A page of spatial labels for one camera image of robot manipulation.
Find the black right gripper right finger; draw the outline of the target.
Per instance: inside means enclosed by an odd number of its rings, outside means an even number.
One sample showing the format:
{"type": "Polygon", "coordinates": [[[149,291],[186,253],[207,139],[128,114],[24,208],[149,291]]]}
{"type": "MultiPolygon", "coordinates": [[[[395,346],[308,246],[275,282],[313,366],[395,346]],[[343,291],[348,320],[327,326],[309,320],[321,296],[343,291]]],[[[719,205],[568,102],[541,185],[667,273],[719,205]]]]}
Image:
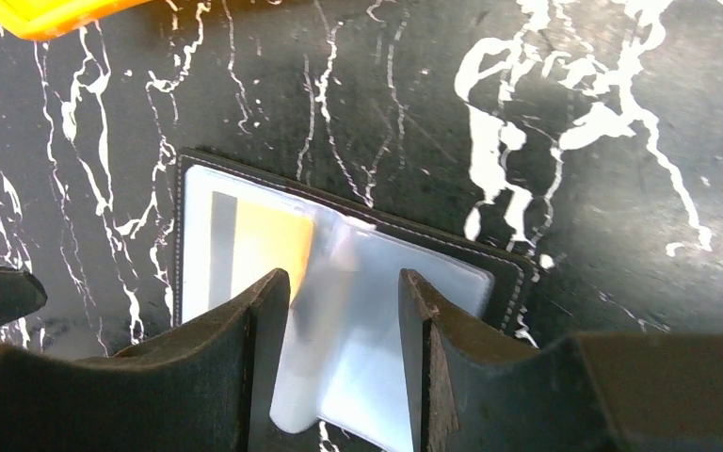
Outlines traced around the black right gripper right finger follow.
{"type": "Polygon", "coordinates": [[[399,275],[417,451],[723,451],[723,334],[576,332],[535,349],[399,275]]]}

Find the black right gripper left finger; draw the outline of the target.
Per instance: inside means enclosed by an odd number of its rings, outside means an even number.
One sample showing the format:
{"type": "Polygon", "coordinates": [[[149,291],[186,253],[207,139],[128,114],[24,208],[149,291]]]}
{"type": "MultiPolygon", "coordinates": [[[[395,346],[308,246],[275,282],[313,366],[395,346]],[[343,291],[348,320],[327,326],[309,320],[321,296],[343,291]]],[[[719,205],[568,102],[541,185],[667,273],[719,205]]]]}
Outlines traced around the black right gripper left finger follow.
{"type": "Polygon", "coordinates": [[[290,302],[276,268],[112,357],[0,344],[0,451],[263,451],[290,302]]]}

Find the black leather card holder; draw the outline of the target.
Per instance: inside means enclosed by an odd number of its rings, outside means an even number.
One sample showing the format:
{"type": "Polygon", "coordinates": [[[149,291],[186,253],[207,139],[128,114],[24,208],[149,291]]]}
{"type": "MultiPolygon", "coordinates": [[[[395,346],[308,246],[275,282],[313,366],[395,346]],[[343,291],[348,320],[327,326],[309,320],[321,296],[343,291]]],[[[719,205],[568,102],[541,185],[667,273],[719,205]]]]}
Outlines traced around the black leather card holder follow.
{"type": "Polygon", "coordinates": [[[446,234],[205,151],[177,158],[175,299],[181,325],[209,307],[213,194],[314,222],[306,275],[287,317],[270,415],[288,433],[325,421],[386,451],[409,451],[399,275],[511,334],[537,276],[519,255],[446,234]]]}

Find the left yellow plastic bin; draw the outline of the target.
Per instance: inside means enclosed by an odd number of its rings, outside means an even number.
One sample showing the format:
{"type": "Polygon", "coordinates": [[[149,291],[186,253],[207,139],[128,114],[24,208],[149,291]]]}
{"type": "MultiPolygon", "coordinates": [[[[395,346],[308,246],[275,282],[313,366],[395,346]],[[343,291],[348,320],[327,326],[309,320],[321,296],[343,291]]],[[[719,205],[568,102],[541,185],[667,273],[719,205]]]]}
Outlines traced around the left yellow plastic bin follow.
{"type": "Polygon", "coordinates": [[[148,0],[0,0],[0,25],[24,40],[49,40],[148,0]]]}

